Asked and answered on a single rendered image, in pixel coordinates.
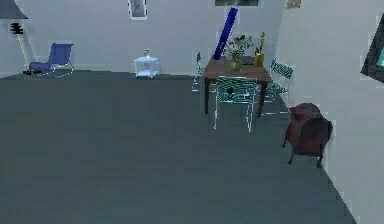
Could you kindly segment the teal woven chair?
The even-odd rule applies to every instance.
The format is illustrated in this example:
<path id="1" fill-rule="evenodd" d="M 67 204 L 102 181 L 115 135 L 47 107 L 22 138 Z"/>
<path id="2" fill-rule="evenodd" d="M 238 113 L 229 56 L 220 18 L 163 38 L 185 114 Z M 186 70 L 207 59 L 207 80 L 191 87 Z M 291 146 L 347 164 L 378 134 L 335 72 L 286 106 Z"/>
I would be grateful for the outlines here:
<path id="1" fill-rule="evenodd" d="M 220 103 L 245 104 L 246 123 L 249 132 L 252 131 L 255 97 L 259 87 L 256 82 L 246 77 L 219 76 L 216 79 L 214 129 L 217 129 L 218 110 Z"/>
<path id="2" fill-rule="evenodd" d="M 278 57 L 272 59 L 269 76 L 271 82 L 267 84 L 266 99 L 268 103 L 275 100 L 275 97 L 280 94 L 289 94 L 290 81 L 294 73 L 294 67 L 280 62 Z"/>
<path id="3" fill-rule="evenodd" d="M 204 72 L 204 68 L 201 65 L 202 57 L 201 57 L 200 51 L 196 52 L 195 59 L 196 59 L 196 71 L 195 71 L 195 76 L 192 82 L 192 91 L 198 92 L 200 90 L 200 79 Z"/>

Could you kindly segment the brown wooden table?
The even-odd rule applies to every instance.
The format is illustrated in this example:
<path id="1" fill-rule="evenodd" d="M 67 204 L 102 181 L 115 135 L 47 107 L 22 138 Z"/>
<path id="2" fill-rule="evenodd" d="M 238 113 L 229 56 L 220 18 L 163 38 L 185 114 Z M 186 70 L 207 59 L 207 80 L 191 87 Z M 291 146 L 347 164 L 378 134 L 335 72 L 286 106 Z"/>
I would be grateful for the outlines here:
<path id="1" fill-rule="evenodd" d="M 219 76 L 227 77 L 245 77 L 249 81 L 256 82 L 260 85 L 260 97 L 258 102 L 257 117 L 260 117 L 263 111 L 264 100 L 267 85 L 272 81 L 267 70 L 264 67 L 255 67 L 254 65 L 243 65 L 238 72 L 230 70 L 230 61 L 226 58 L 215 60 L 211 58 L 206 65 L 202 74 L 203 80 L 203 98 L 204 113 L 208 113 L 209 103 L 209 86 L 211 82 L 215 82 Z"/>

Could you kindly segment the green house plant in vase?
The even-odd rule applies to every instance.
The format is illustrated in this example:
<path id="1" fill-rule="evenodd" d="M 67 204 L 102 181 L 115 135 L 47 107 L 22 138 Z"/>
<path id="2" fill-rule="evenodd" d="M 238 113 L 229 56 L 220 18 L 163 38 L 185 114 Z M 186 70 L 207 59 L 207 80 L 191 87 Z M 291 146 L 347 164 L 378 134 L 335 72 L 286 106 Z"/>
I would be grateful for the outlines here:
<path id="1" fill-rule="evenodd" d="M 239 72 L 241 70 L 242 62 L 240 58 L 252 45 L 252 37 L 245 34 L 228 38 L 224 51 L 226 59 L 230 61 L 229 70 L 231 72 Z"/>

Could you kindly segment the blue long bat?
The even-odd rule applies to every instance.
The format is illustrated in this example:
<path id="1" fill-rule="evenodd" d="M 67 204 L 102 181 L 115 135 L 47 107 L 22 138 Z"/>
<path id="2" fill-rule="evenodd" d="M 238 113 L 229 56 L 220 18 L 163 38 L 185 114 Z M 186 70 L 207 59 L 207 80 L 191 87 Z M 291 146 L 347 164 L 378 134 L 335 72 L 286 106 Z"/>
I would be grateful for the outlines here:
<path id="1" fill-rule="evenodd" d="M 233 27 L 233 24 L 235 22 L 237 12 L 238 12 L 238 9 L 234 8 L 234 7 L 231 7 L 229 12 L 228 12 L 228 15 L 227 15 L 227 18 L 226 18 L 226 22 L 224 24 L 224 27 L 223 27 L 223 30 L 221 32 L 221 35 L 220 35 L 217 47 L 215 49 L 215 53 L 213 55 L 213 58 L 215 60 L 219 60 L 221 58 L 223 49 L 224 49 L 224 47 L 226 45 L 226 42 L 227 42 L 228 37 L 229 37 L 229 34 L 230 34 L 231 29 Z"/>

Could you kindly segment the white framed picture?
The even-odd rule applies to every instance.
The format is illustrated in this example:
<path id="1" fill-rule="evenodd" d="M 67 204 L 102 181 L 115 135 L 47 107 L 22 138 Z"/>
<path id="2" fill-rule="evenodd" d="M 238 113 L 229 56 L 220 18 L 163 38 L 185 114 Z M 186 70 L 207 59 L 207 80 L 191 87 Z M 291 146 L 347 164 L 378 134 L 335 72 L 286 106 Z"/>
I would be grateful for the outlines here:
<path id="1" fill-rule="evenodd" d="M 146 20 L 146 0 L 128 0 L 128 12 L 131 20 Z"/>

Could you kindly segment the dark framed picture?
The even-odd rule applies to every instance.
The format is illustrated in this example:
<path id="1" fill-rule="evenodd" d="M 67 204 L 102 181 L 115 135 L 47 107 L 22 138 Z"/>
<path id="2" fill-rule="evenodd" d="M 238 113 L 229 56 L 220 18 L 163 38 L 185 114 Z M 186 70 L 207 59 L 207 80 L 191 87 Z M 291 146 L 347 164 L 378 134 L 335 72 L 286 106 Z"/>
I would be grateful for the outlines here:
<path id="1" fill-rule="evenodd" d="M 260 0 L 214 0 L 214 5 L 219 6 L 244 6 L 256 7 Z"/>

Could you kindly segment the blue lounge chair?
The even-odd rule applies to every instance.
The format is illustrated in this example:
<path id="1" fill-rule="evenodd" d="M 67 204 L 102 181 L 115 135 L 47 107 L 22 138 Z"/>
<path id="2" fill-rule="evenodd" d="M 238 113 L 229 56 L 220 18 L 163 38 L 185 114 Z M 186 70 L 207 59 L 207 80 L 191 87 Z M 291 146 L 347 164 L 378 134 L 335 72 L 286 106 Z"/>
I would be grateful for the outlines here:
<path id="1" fill-rule="evenodd" d="M 48 60 L 46 62 L 31 62 L 28 69 L 24 71 L 24 74 L 35 74 L 37 77 L 42 77 L 54 73 L 58 68 L 63 68 L 66 66 L 71 67 L 71 71 L 67 74 L 72 74 L 74 67 L 70 60 L 71 49 L 72 44 L 53 43 L 51 45 Z M 62 75 L 57 75 L 57 78 L 64 77 L 67 74 L 64 73 Z"/>

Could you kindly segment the black framed television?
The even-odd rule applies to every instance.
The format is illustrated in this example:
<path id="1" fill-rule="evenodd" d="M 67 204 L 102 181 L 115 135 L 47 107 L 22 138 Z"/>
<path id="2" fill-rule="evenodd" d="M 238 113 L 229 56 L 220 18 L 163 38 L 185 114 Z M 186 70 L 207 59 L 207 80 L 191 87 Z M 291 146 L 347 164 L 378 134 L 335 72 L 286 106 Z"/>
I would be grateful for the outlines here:
<path id="1" fill-rule="evenodd" d="M 360 73 L 384 84 L 384 13 L 380 18 Z"/>

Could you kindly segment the grey floor lamp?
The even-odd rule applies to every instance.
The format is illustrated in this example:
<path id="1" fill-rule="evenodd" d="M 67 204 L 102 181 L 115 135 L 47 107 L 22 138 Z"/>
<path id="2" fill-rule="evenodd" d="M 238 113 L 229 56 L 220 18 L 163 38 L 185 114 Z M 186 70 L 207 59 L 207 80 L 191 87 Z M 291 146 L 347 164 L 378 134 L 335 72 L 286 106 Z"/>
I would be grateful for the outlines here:
<path id="1" fill-rule="evenodd" d="M 0 0 L 0 77 L 22 73 L 30 63 L 23 27 L 27 19 L 17 0 Z"/>

